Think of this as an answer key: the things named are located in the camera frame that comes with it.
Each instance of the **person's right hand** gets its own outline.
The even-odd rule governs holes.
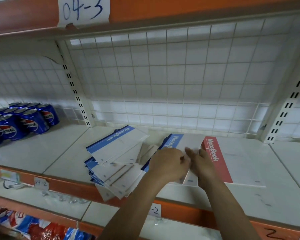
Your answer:
[[[220,180],[213,162],[205,150],[200,149],[199,154],[188,147],[184,150],[191,159],[191,170],[199,178],[198,185],[200,188],[205,190],[210,182]]]

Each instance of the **stack of notebooks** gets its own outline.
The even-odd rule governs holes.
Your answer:
[[[184,152],[185,147],[200,148],[204,139],[200,134],[170,134],[158,147],[143,145],[147,137],[148,129],[127,125],[87,147],[92,157],[85,165],[104,201],[128,197],[149,170],[150,158],[157,149],[168,147]],[[184,178],[170,184],[197,186],[198,178],[189,171]]]

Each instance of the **white shelf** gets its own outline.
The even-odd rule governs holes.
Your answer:
[[[105,227],[119,208],[109,205],[92,202],[82,218],[83,222],[89,222]],[[215,239],[222,240],[220,232],[217,230],[193,226],[173,220],[163,219],[158,223],[155,217],[147,216],[140,233],[141,238],[155,240],[183,240],[183,239]]]
[[[84,161],[91,155],[86,146],[105,137],[115,128],[88,129],[44,174],[79,182],[90,182]],[[149,131],[146,144],[160,145],[168,132]],[[253,139],[227,138],[241,144],[266,188],[227,184],[244,212],[251,217],[300,226],[300,188],[267,144]],[[206,193],[199,187],[166,185],[158,198],[211,209]]]
[[[300,186],[300,143],[276,141],[270,146]]]
[[[16,190],[5,189],[3,187],[3,181],[0,181],[0,197],[15,200],[78,220],[84,216],[84,213],[89,206],[89,202],[85,204],[79,204],[79,202],[70,204],[68,202],[60,202],[58,199],[50,196],[43,197],[41,190],[37,190],[34,187],[27,186]]]
[[[61,123],[41,135],[31,134],[19,141],[4,141],[0,145],[0,165],[43,173],[87,129],[84,125]]]

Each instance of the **retail shelving unit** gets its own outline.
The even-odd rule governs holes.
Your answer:
[[[0,1],[0,107],[50,103],[63,121],[0,146],[0,170],[92,201],[70,214],[30,202],[33,188],[0,188],[2,206],[100,234],[125,199],[102,201],[85,147],[129,124],[150,129],[149,145],[171,132],[240,143],[266,188],[229,189],[264,239],[299,239],[300,0],[111,0],[109,24],[79,30],[57,28],[57,0]],[[199,188],[167,185],[155,203],[165,219],[217,227]],[[141,237],[158,238],[150,229]]]

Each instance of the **hand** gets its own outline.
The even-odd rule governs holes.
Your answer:
[[[198,185],[200,188],[205,190],[208,183],[221,180],[209,154],[205,150],[200,149],[199,154],[197,154],[186,147],[185,153],[191,159],[191,170],[199,178]]]
[[[148,173],[167,184],[184,177],[189,167],[190,160],[185,159],[180,150],[164,147],[152,156]]]

